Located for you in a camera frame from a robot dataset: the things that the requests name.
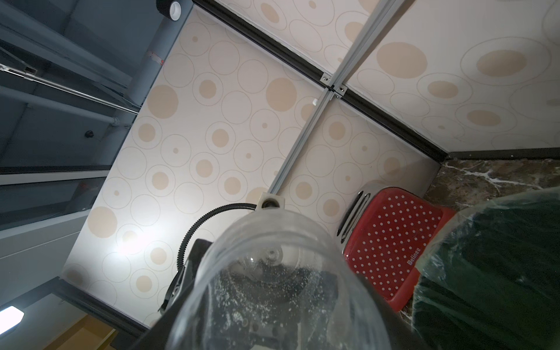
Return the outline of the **red lid oatmeal jar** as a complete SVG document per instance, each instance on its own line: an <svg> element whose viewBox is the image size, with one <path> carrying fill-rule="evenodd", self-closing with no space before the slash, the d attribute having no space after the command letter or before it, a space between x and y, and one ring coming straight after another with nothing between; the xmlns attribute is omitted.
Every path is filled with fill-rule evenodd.
<svg viewBox="0 0 560 350"><path fill-rule="evenodd" d="M372 296L331 236L285 209L232 224L201 260L168 349L389 349Z"/></svg>

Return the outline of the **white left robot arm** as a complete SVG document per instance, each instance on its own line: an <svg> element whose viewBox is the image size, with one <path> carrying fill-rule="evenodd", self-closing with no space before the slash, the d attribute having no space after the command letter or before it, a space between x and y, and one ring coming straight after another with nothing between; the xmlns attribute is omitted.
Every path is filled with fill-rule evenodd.
<svg viewBox="0 0 560 350"><path fill-rule="evenodd" d="M202 226L202 224L226 211L255 211L256 208L257 205L251 203L227 204L204 214L203 217L198 219L191 226L180 244L176 260L177 274L173 278L172 283L169 285L163 303L159 308L159 313L161 315L164 315L170 309L170 307L179 299L181 294L190 294L190 292L187 292L187 289L193 286L201 261L211 245L213 245L212 241L208 241L206 239L193 239L196 231Z"/></svg>

